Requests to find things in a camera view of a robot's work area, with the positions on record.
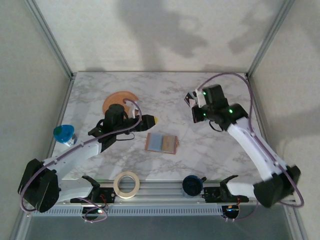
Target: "wire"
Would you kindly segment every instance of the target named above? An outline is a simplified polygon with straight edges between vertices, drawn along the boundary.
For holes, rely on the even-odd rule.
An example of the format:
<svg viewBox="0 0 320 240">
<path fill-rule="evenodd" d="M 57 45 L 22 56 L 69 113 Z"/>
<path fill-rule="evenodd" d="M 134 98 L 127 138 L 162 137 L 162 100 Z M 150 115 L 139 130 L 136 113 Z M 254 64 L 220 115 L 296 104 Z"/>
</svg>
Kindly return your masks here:
<svg viewBox="0 0 320 240">
<path fill-rule="evenodd" d="M 104 208 L 107 207 L 107 201 L 106 201 L 106 199 L 105 199 L 105 195 L 100 194 L 100 198 L 102 198 L 102 201 L 103 201 L 103 203 L 104 203 L 104 206 L 103 206 L 103 209 L 104 209 Z"/>
<path fill-rule="evenodd" d="M 236 205 L 239 207 L 239 204 L 241 203 L 240 197 L 236 196 L 236 199 L 238 200 Z"/>
<path fill-rule="evenodd" d="M 210 125 L 210 127 L 211 127 L 213 130 L 215 130 L 216 132 L 219 132 L 219 133 L 223 132 L 222 130 L 215 129 L 215 128 L 211 125 L 211 122 L 212 122 L 212 121 L 209 121 L 209 125 Z"/>
<path fill-rule="evenodd" d="M 204 83 L 202 83 L 197 90 L 201 90 L 202 87 L 208 83 L 209 81 L 211 81 L 212 79 L 215 79 L 219 76 L 223 76 L 223 75 L 234 75 L 238 78 L 240 78 L 241 80 L 244 81 L 244 83 L 246 84 L 248 91 L 249 91 L 249 95 L 250 95 L 250 108 L 249 108 L 249 129 L 250 131 L 253 133 L 254 132 L 254 128 L 252 127 L 252 112 L 253 112 L 253 107 L 254 107 L 254 92 L 251 88 L 250 83 L 241 75 L 235 73 L 235 72 L 223 72 L 223 73 L 219 73 L 216 74 L 212 77 L 210 77 L 208 80 L 206 80 Z M 269 150 L 265 147 L 265 145 L 260 141 L 260 139 L 254 135 L 253 138 L 257 141 L 258 145 L 263 149 L 263 151 L 268 155 L 268 157 L 279 167 L 279 169 L 283 172 L 283 174 L 286 176 L 286 178 L 288 179 L 288 181 L 290 182 L 290 184 L 292 185 L 293 189 L 295 190 L 296 194 L 298 195 L 299 199 L 300 199 L 300 204 L 289 204 L 289 203 L 285 203 L 280 201 L 280 203 L 282 203 L 283 205 L 292 207 L 292 208 L 302 208 L 305 205 L 305 200 L 302 197 L 301 192 L 298 189 L 298 186 L 295 184 L 295 182 L 293 181 L 293 179 L 290 177 L 290 175 L 287 173 L 287 171 L 280 165 L 277 164 L 277 160 L 275 159 L 275 157 L 269 152 Z"/>
<path fill-rule="evenodd" d="M 32 177 L 29 179 L 29 181 L 24 185 L 21 193 L 20 193 L 20 208 L 24 211 L 24 212 L 27 212 L 27 213 L 30 213 L 30 212 L 34 212 L 36 209 L 27 209 L 24 205 L 24 196 L 26 194 L 26 191 L 28 189 L 28 187 L 30 186 L 30 184 L 36 179 L 36 177 L 42 172 L 44 171 L 47 167 L 53 165 L 54 163 L 56 162 L 59 162 L 61 159 L 65 158 L 66 156 L 68 156 L 69 154 L 71 154 L 72 152 L 74 152 L 75 150 L 79 149 L 79 148 L 82 148 L 84 145 L 87 145 L 89 143 L 92 143 L 92 142 L 95 142 L 101 138 L 104 138 L 106 136 L 109 136 L 109 135 L 112 135 L 112 134 L 117 134 L 117 133 L 120 133 L 120 132 L 125 132 L 125 131 L 128 131 L 128 130 L 131 130 L 133 128 L 135 128 L 141 121 L 142 121 L 142 111 L 140 109 L 140 107 L 134 102 L 132 101 L 131 99 L 128 99 L 128 98 L 124 98 L 123 99 L 123 102 L 126 103 L 126 101 L 129 101 L 131 102 L 137 109 L 138 109 L 138 112 L 139 112 L 139 119 L 138 121 L 132 125 L 132 126 L 129 126 L 129 127 L 126 127 L 124 129 L 120 129 L 120 130 L 116 130 L 116 131 L 112 131 L 112 132 L 108 132 L 104 135 L 101 135 L 101 136 L 98 136 L 96 138 L 92 138 L 90 140 L 87 140 L 85 142 L 83 142 L 83 144 L 79 144 L 79 145 L 76 145 L 75 147 L 71 148 L 69 151 L 65 152 L 64 154 L 60 155 L 59 157 L 57 157 L 55 160 L 49 162 L 48 164 L 44 165 L 43 167 L 41 167 L 38 171 L 35 172 L 35 174 L 32 175 Z"/>
<path fill-rule="evenodd" d="M 117 139 L 117 141 L 119 141 L 119 142 L 121 142 L 121 141 L 129 141 L 129 140 L 133 140 L 133 139 L 135 139 L 135 134 L 133 133 L 133 132 L 130 132 L 130 134 L 132 134 L 133 135 L 133 137 L 132 138 L 127 138 L 127 139 Z"/>
<path fill-rule="evenodd" d="M 90 200 L 88 200 L 88 199 L 85 199 L 84 197 L 78 197 L 78 199 L 80 199 L 80 200 L 82 200 L 82 201 L 85 201 L 85 202 L 87 202 L 88 204 L 92 204 L 92 205 L 94 206 L 93 208 L 90 208 L 90 209 L 85 213 L 85 215 L 84 215 L 84 221 L 85 221 L 85 222 L 89 222 L 89 223 L 92 223 L 92 224 L 93 224 L 93 223 L 101 222 L 101 221 L 106 220 L 106 219 L 108 218 L 108 213 L 107 213 L 107 211 L 106 211 L 104 208 L 102 208 L 101 206 L 98 206 L 98 205 L 95 204 L 93 201 L 90 201 Z M 88 213 L 90 213 L 90 212 L 92 212 L 93 210 L 96 210 L 96 209 L 102 210 L 102 211 L 105 213 L 105 216 L 104 216 L 102 219 L 95 220 L 95 221 L 93 221 L 93 220 L 88 220 L 88 219 L 87 219 Z"/>
</svg>

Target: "orange plate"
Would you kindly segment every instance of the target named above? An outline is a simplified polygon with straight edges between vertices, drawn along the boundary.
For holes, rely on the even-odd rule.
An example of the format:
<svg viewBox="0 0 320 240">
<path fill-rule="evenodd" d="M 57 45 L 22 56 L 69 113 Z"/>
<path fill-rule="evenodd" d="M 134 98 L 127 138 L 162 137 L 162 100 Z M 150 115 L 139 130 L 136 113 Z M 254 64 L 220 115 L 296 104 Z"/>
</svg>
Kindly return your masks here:
<svg viewBox="0 0 320 240">
<path fill-rule="evenodd" d="M 117 92 L 111 94 L 110 96 L 108 96 L 106 98 L 106 100 L 104 100 L 104 103 L 102 105 L 103 114 L 106 113 L 106 111 L 108 110 L 108 108 L 111 104 L 120 104 L 120 105 L 124 106 L 124 110 L 125 110 L 126 114 L 129 114 L 129 107 L 126 106 L 126 104 L 124 103 L 124 99 L 131 99 L 133 101 L 139 100 L 138 97 L 136 95 L 134 95 L 132 92 L 117 91 Z"/>
</svg>

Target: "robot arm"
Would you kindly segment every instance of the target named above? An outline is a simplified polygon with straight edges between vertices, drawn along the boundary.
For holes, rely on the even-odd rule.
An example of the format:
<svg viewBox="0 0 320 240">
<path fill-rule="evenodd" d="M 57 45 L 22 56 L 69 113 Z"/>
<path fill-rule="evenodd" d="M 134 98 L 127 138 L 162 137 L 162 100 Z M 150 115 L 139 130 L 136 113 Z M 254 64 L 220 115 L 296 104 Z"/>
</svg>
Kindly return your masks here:
<svg viewBox="0 0 320 240">
<path fill-rule="evenodd" d="M 193 92 L 189 100 L 194 123 L 210 120 L 228 132 L 245 150 L 255 164 L 262 181 L 255 184 L 232 181 L 233 175 L 220 184 L 226 196 L 256 198 L 263 206 L 271 207 L 294 192 L 284 171 L 297 184 L 300 170 L 289 167 L 253 129 L 246 111 L 239 105 L 229 105 L 220 85 L 215 84 Z"/>
<path fill-rule="evenodd" d="M 90 198 L 95 202 L 99 197 L 100 185 L 94 179 L 89 176 L 72 181 L 63 178 L 87 159 L 109 148 L 116 142 L 117 135 L 146 131 L 156 123 L 157 119 L 151 115 L 142 115 L 140 122 L 136 118 L 128 118 L 122 105 L 112 104 L 105 112 L 104 119 L 88 132 L 86 140 L 78 142 L 59 156 L 42 162 L 31 160 L 25 168 L 18 193 L 41 213 L 57 202 L 74 198 Z"/>
</svg>

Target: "tape roll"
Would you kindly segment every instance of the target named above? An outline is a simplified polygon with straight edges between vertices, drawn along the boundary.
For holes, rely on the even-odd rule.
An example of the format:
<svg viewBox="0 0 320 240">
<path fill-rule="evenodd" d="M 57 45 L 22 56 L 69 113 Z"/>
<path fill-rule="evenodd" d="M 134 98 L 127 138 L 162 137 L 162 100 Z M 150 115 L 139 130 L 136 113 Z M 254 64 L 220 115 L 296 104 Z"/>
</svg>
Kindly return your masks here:
<svg viewBox="0 0 320 240">
<path fill-rule="evenodd" d="M 122 192 L 119 189 L 119 182 L 124 177 L 130 177 L 134 180 L 135 186 L 131 192 Z M 114 189 L 115 193 L 122 199 L 130 199 L 130 198 L 134 197 L 138 193 L 139 188 L 140 188 L 139 178 L 135 173 L 133 173 L 131 171 L 124 171 L 124 172 L 119 173 L 115 177 L 114 182 L 113 182 L 113 189 Z"/>
</svg>

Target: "marble table surface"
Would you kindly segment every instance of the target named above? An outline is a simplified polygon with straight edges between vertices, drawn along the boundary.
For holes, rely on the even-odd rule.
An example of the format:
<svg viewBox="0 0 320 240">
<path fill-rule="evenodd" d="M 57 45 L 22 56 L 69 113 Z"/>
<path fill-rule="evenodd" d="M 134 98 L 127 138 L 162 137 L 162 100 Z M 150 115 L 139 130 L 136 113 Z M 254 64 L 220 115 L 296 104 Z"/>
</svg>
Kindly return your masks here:
<svg viewBox="0 0 320 240">
<path fill-rule="evenodd" d="M 213 131 L 207 121 L 193 123 L 191 110 L 184 102 L 188 91 L 214 74 L 78 72 L 62 124 L 73 125 L 79 139 L 87 136 L 88 131 L 104 118 L 102 105 L 105 99 L 118 91 L 134 93 L 141 101 L 142 114 L 156 116 L 158 124 L 149 131 L 136 132 L 134 140 L 114 143 L 75 168 L 65 179 L 88 175 L 96 180 L 113 180 L 120 172 L 131 171 L 140 180 L 181 181 L 187 175 L 222 180 L 233 174 L 258 180 L 259 173 L 241 146 L 228 133 Z M 249 92 L 240 78 L 220 76 L 211 84 L 222 86 L 229 104 L 239 103 L 249 112 Z M 253 125 L 257 130 L 255 114 Z M 148 132 L 178 136 L 176 154 L 145 151 Z M 66 148 L 56 143 L 53 154 Z"/>
</svg>

